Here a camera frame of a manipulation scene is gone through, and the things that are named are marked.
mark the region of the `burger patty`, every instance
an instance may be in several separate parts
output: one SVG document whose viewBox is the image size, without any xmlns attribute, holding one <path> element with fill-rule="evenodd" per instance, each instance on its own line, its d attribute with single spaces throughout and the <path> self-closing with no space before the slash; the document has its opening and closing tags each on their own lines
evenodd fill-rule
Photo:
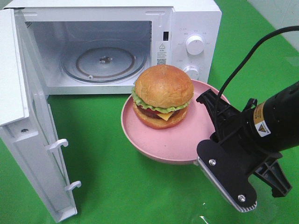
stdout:
<svg viewBox="0 0 299 224">
<path fill-rule="evenodd" d="M 156 113 L 151 113 L 148 110 L 143 109 L 141 106 L 137 106 L 137 108 L 146 116 L 150 117 L 150 118 L 156 118 L 156 119 L 162 119 L 161 117 L 159 117 Z M 177 115 L 179 112 L 179 110 L 175 111 L 169 118 L 172 118 L 173 116 Z"/>
</svg>

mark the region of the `bottom bun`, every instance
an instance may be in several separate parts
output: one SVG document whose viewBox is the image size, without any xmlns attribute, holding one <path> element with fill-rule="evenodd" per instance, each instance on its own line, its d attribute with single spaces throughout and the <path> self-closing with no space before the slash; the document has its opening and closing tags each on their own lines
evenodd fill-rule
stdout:
<svg viewBox="0 0 299 224">
<path fill-rule="evenodd" d="M 185 118 L 188 111 L 188 107 L 189 106 L 180 109 L 178 114 L 176 114 L 173 117 L 170 117 L 168 121 L 166 121 L 163 119 L 151 118 L 146 116 L 137 108 L 137 105 L 133 103 L 134 112 L 139 118 L 139 120 L 141 120 L 144 124 L 154 129 L 163 129 L 163 128 L 168 128 L 177 125 Z"/>
</svg>

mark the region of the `white knob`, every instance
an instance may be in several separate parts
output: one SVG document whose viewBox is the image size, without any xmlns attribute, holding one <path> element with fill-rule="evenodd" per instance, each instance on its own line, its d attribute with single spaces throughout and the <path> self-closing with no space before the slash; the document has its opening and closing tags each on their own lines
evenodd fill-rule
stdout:
<svg viewBox="0 0 299 224">
<path fill-rule="evenodd" d="M 190 36 L 186 41 L 186 47 L 190 55 L 198 55 L 204 50 L 204 40 L 198 35 Z"/>
<path fill-rule="evenodd" d="M 187 66 L 183 69 L 185 73 L 191 78 L 197 80 L 199 78 L 199 69 L 195 66 Z"/>
</svg>

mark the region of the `green tablecloth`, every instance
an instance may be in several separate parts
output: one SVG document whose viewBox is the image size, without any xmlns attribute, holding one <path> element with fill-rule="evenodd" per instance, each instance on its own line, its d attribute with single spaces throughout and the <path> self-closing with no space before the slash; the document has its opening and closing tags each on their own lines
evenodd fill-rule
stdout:
<svg viewBox="0 0 299 224">
<path fill-rule="evenodd" d="M 274 28 L 245 0 L 217 0 L 222 20 L 209 84 L 220 88 L 251 47 Z M 225 91 L 243 109 L 249 98 L 266 100 L 298 81 L 299 55 L 286 40 L 263 44 Z M 293 189 L 273 198 L 255 176 L 258 206 L 239 213 L 194 165 L 169 165 L 140 154 L 121 127 L 128 95 L 50 96 L 78 214 L 65 224 L 293 224 L 299 222 L 298 147 L 283 151 L 280 164 Z M 52 224 L 28 180 L 0 141 L 0 223 Z"/>
</svg>

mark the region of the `open microwave door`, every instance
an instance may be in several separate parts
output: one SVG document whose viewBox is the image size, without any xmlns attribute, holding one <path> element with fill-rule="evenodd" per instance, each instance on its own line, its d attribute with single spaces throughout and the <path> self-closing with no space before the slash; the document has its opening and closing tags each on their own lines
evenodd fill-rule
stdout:
<svg viewBox="0 0 299 224">
<path fill-rule="evenodd" d="M 60 222 L 77 213 L 72 190 L 81 182 L 69 182 L 60 148 L 68 142 L 57 137 L 28 26 L 20 10 L 0 11 L 0 137 Z"/>
</svg>

